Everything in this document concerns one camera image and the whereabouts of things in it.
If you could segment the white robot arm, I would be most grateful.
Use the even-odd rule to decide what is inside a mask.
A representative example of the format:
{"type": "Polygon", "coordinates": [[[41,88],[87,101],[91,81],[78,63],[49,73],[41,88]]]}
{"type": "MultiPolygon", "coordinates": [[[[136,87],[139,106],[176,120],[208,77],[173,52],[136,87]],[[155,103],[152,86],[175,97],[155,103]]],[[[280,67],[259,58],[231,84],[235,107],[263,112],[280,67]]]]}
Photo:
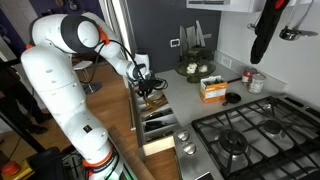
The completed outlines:
{"type": "Polygon", "coordinates": [[[149,57],[119,57],[120,45],[112,29],[97,15],[54,14],[30,25],[31,44],[21,55],[33,88],[89,170],[89,180],[119,180],[123,161],[108,140],[108,131],[87,108],[86,95],[71,56],[97,52],[116,72],[131,80],[150,75],[149,57]]]}

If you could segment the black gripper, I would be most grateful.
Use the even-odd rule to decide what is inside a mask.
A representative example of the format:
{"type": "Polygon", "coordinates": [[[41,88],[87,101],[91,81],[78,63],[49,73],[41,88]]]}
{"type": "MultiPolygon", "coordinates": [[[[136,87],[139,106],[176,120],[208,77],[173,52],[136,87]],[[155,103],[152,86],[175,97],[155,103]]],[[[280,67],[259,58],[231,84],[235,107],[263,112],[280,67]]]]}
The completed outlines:
{"type": "Polygon", "coordinates": [[[151,94],[153,89],[159,85],[159,81],[155,79],[151,80],[141,80],[138,83],[138,92],[137,94],[141,97],[147,97],[151,94]]]}

